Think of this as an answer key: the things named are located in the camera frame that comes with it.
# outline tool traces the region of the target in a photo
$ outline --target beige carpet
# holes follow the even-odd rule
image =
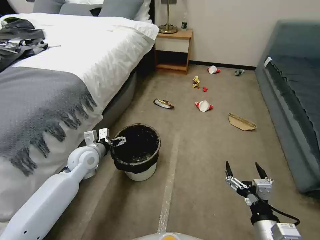
[[[222,68],[210,75],[204,66],[190,66],[188,75],[158,72],[141,82],[112,134],[138,122],[154,127],[161,137],[155,174],[133,182],[115,170],[108,155],[96,176],[81,183],[46,239],[129,240],[157,232],[172,162],[175,179],[167,231],[208,240],[254,239],[249,208],[225,182],[225,161],[240,180],[257,178],[258,162],[275,180],[272,205],[301,219],[298,228],[304,239],[318,239],[320,202],[297,192],[254,72],[239,77],[233,72]],[[195,75],[207,93],[191,87]],[[170,101],[175,109],[154,105],[155,98]],[[194,102],[201,100],[214,109],[200,112]],[[228,113],[258,128],[243,132],[229,124]]]

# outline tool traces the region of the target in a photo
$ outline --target blanket fringe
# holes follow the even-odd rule
[[[97,107],[97,104],[93,100],[90,92],[87,91],[82,96],[78,104],[73,106],[73,108],[69,110],[68,113],[61,114],[57,117],[57,119],[54,119],[51,123],[49,123],[44,129],[44,132],[49,133],[59,142],[63,142],[66,139],[66,133],[60,126],[59,120],[65,123],[67,127],[76,130],[82,124],[80,119],[78,119],[78,117],[76,116],[76,113],[78,113],[84,119],[88,119],[89,115],[87,114],[84,107],[93,112],[94,109],[92,105],[94,107]],[[30,141],[30,144],[36,147],[45,158],[48,157],[50,149],[44,140],[43,133],[35,136]],[[29,147],[22,148],[17,152],[16,156],[10,159],[11,164],[18,168],[26,177],[28,177],[30,174],[33,174],[33,171],[37,168],[36,163],[30,158],[29,153]]]

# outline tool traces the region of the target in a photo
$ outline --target gray pillow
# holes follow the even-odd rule
[[[35,0],[33,12],[59,14],[65,0]]]
[[[124,17],[133,20],[144,0],[104,0],[99,17]]]
[[[78,3],[66,3],[61,7],[59,14],[65,15],[78,15],[78,16],[92,16],[90,10],[101,7],[102,4],[78,4]]]

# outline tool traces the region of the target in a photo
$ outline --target trash can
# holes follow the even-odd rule
[[[126,137],[126,143],[111,148],[111,157],[117,169],[123,170],[134,181],[150,178],[156,170],[160,150],[160,136],[152,127],[137,123],[117,133]]]

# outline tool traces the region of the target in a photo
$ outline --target white wall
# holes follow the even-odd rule
[[[9,4],[17,13],[31,13],[33,9],[33,2],[26,0],[8,0]]]
[[[156,0],[156,24],[166,5]],[[188,9],[194,30],[191,60],[256,66],[278,19],[320,20],[319,0],[177,0],[170,23],[181,27]]]

